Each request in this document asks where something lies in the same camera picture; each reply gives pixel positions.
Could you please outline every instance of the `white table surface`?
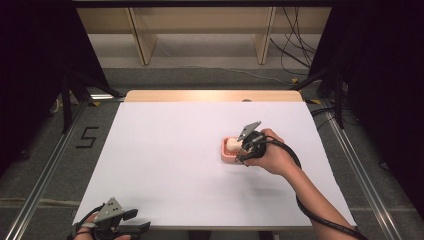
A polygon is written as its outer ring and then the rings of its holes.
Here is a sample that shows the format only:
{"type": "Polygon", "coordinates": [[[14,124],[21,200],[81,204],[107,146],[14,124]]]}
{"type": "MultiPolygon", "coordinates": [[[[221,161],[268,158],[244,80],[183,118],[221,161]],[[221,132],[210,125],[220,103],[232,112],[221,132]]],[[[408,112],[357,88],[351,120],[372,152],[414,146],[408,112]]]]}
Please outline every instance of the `white table surface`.
{"type": "Polygon", "coordinates": [[[356,225],[304,102],[121,103],[75,220],[115,197],[154,229],[311,226],[294,191],[259,167],[228,164],[221,140],[262,121],[298,155],[318,189],[356,225]]]}

